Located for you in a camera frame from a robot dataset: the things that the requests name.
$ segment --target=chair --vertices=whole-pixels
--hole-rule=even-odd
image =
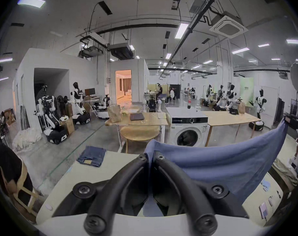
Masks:
[[[126,154],[128,154],[128,140],[137,142],[151,140],[159,135],[160,126],[126,126],[121,128],[120,133],[126,139]]]
[[[128,89],[125,94],[127,95],[127,98],[129,99],[129,97],[131,97],[131,89]]]

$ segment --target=computer monitor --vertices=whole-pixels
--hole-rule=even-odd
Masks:
[[[89,88],[89,89],[85,89],[84,93],[86,94],[86,96],[92,95],[92,94],[96,94],[96,89],[95,88]]]

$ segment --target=blue cloth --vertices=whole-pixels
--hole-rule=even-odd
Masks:
[[[173,146],[151,140],[145,154],[151,164],[155,151],[181,167],[192,179],[221,182],[243,203],[256,189],[281,150],[288,125],[224,147]]]
[[[77,161],[81,164],[100,167],[103,162],[105,152],[106,149],[104,148],[86,146],[85,150],[81,153],[80,157],[78,157]]]
[[[269,191],[270,183],[265,178],[263,178],[260,184],[263,186],[264,191]]]

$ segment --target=curtain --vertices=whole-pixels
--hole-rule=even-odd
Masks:
[[[123,79],[123,89],[124,92],[131,90],[131,78]]]

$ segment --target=wooden chair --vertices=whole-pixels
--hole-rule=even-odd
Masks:
[[[126,139],[126,153],[128,153],[128,140],[146,141],[155,138],[160,133],[160,126],[126,126],[120,130],[121,136]]]
[[[17,192],[16,193],[14,193],[13,194],[13,197],[16,199],[16,201],[21,205],[21,206],[23,206],[30,214],[32,214],[33,216],[37,216],[37,213],[34,211],[34,210],[32,210],[32,208],[33,208],[33,205],[34,205],[34,202],[35,202],[35,200],[36,199],[40,199],[41,197],[36,193],[36,191],[34,190],[34,188],[33,188],[33,191],[34,192],[31,192],[31,191],[29,191],[28,189],[26,189],[24,186],[23,186],[23,184],[24,184],[24,182],[25,182],[25,180],[26,180],[26,178],[27,178],[27,174],[28,174],[28,169],[27,169],[27,167],[26,167],[26,165],[24,164],[24,162],[22,161],[22,159],[21,159],[21,162],[22,162],[22,167],[21,167],[21,175],[20,175],[20,177],[19,177],[19,179],[18,179],[18,181],[17,181]],[[6,179],[5,179],[5,177],[4,177],[4,173],[3,173],[3,170],[2,170],[2,168],[0,168],[1,169],[1,174],[2,174],[2,177],[3,177],[3,180],[4,180],[4,182],[5,182],[5,184],[7,184],[7,181],[6,181]],[[31,200],[31,202],[29,202],[29,204],[28,204],[28,206],[26,206],[19,198],[18,198],[18,193],[19,193],[19,191],[24,191],[24,192],[26,192],[26,193],[28,193],[29,195],[31,195],[31,198],[32,198],[32,200]]]

